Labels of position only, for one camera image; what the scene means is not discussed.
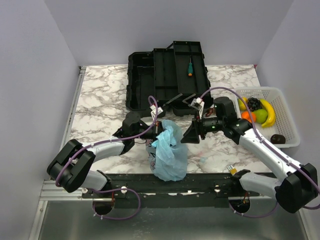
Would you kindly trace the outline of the light blue printed plastic bag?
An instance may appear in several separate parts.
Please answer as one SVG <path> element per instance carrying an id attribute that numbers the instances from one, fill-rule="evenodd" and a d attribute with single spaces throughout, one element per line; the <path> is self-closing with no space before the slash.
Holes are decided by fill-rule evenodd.
<path id="1" fill-rule="evenodd" d="M 161 123 L 164 131 L 145 147 L 150 170 L 162 181 L 181 181 L 187 174 L 188 146 L 181 143 L 181 127 L 167 119 Z"/>

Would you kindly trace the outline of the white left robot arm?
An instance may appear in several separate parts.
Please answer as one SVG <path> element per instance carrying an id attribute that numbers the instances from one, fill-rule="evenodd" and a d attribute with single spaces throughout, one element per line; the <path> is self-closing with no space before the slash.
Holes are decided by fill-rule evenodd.
<path id="1" fill-rule="evenodd" d="M 79 188 L 92 189 L 99 197 L 110 194 L 110 178 L 100 170 L 90 170 L 94 162 L 127 153 L 135 145 L 135 139 L 154 141 L 164 131 L 161 121 L 149 126 L 136 112 L 129 112 L 122 126 L 102 143 L 83 146 L 76 139 L 69 140 L 47 167 L 48 175 L 68 193 Z"/>

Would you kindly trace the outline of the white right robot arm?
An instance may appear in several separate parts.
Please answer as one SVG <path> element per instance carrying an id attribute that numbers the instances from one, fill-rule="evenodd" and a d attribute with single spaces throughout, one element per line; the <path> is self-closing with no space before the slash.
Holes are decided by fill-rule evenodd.
<path id="1" fill-rule="evenodd" d="M 228 97 L 216 98 L 214 108 L 215 117 L 204 118 L 200 113 L 195 114 L 181 142 L 198 144 L 207 133 L 221 131 L 225 137 L 253 153 L 275 176 L 241 170 L 231 178 L 230 191 L 234 195 L 256 192 L 275 199 L 289 213 L 306 207 L 319 195 L 317 170 L 312 164 L 299 163 L 263 138 L 248 120 L 237 117 L 234 104 Z"/>

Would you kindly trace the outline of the black open toolbox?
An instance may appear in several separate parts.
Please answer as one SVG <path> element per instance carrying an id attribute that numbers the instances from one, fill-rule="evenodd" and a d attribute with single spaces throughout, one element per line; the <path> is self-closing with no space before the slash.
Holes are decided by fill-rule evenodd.
<path id="1" fill-rule="evenodd" d="M 188 76 L 192 57 L 193 75 Z M 174 41 L 166 48 L 134 52 L 128 57 L 125 106 L 142 118 L 150 115 L 148 97 L 164 112 L 178 117 L 194 115 L 194 98 L 211 88 L 205 56 L 199 41 Z"/>

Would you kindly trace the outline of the yellow connector plug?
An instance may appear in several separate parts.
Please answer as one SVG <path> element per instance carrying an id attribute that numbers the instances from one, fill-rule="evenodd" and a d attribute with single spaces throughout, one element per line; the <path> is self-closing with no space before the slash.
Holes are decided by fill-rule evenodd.
<path id="1" fill-rule="evenodd" d="M 237 173 L 237 169 L 235 167 L 233 167 L 232 165 L 228 165 L 227 166 L 227 170 L 229 171 L 229 173 L 233 176 Z"/>

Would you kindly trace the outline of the orange fruit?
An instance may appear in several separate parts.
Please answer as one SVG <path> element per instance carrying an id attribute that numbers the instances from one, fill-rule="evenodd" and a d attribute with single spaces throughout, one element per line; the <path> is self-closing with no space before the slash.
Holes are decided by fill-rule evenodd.
<path id="1" fill-rule="evenodd" d="M 241 118 L 248 120 L 250 123 L 252 123 L 252 122 L 255 123 L 257 121 L 257 117 L 256 117 L 255 113 L 250 112 L 250 111 L 243 111 L 241 113 Z"/>

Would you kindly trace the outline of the yellow lemon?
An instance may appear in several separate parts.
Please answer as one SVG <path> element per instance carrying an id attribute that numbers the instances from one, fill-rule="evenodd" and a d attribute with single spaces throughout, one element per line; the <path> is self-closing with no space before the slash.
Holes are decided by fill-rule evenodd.
<path id="1" fill-rule="evenodd" d="M 246 97 L 242 97 L 242 99 L 247 104 L 248 99 Z M 245 104 L 243 103 L 243 101 L 240 98 L 237 99 L 237 102 L 238 102 L 238 107 L 239 107 L 240 111 L 242 111 L 242 112 L 247 111 L 247 108 L 246 108 Z"/>

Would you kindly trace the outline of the green orange screwdriver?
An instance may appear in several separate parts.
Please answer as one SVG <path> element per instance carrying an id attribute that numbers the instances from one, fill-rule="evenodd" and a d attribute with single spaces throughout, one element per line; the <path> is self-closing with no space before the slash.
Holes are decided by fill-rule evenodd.
<path id="1" fill-rule="evenodd" d="M 188 69 L 187 69 L 187 74 L 189 77 L 193 76 L 193 62 L 192 62 L 192 57 L 189 58 L 189 63 L 188 63 Z"/>

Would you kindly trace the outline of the dark purple grape bunch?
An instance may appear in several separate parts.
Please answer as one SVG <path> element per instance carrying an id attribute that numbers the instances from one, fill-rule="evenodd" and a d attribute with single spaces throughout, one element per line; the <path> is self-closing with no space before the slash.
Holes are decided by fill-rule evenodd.
<path id="1" fill-rule="evenodd" d="M 247 106 L 251 112 L 262 109 L 260 100 L 255 97 L 250 97 L 247 99 Z"/>

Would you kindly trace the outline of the green pear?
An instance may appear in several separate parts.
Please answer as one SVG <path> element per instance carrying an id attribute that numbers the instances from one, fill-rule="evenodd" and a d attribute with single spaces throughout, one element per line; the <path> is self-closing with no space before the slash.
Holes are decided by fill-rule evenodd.
<path id="1" fill-rule="evenodd" d="M 265 109 L 258 109 L 253 112 L 256 117 L 256 122 L 263 124 L 268 118 L 268 112 Z"/>

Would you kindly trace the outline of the yellow banana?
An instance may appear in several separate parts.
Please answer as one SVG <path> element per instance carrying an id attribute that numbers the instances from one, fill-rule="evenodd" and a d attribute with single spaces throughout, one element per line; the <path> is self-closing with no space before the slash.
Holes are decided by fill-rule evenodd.
<path id="1" fill-rule="evenodd" d="M 261 105 L 268 113 L 267 120 L 261 125 L 262 128 L 272 127 L 276 122 L 276 113 L 272 105 L 265 99 L 260 99 Z"/>

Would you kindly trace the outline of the dark plum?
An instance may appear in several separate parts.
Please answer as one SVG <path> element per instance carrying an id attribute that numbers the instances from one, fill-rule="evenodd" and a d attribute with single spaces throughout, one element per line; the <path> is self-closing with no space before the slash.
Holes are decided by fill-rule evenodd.
<path id="1" fill-rule="evenodd" d="M 270 138 L 270 142 L 274 145 L 280 145 L 280 144 L 285 144 L 286 143 L 286 138 L 282 134 L 274 134 Z"/>

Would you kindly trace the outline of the white plastic fruit basket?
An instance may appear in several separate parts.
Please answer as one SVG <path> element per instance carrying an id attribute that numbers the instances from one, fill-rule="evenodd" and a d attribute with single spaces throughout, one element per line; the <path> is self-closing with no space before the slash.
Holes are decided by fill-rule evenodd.
<path id="1" fill-rule="evenodd" d="M 300 136 L 288 104 L 278 88 L 247 86 L 235 88 L 234 91 L 243 98 L 264 99 L 273 107 L 275 112 L 274 125 L 268 127 L 261 127 L 260 123 L 255 125 L 265 139 L 270 141 L 275 134 L 284 136 L 285 143 L 275 145 L 279 149 L 297 147 L 300 144 Z"/>

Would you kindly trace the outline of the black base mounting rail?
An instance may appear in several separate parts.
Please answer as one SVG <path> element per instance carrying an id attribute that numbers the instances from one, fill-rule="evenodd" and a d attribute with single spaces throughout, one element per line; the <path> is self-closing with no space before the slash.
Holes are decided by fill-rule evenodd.
<path id="1" fill-rule="evenodd" d="M 229 199 L 241 200 L 246 193 L 229 173 L 188 173 L 181 181 L 163 181 L 153 174 L 109 174 L 107 190 L 115 193 L 82 194 L 94 202 L 112 202 L 115 208 L 227 208 Z"/>

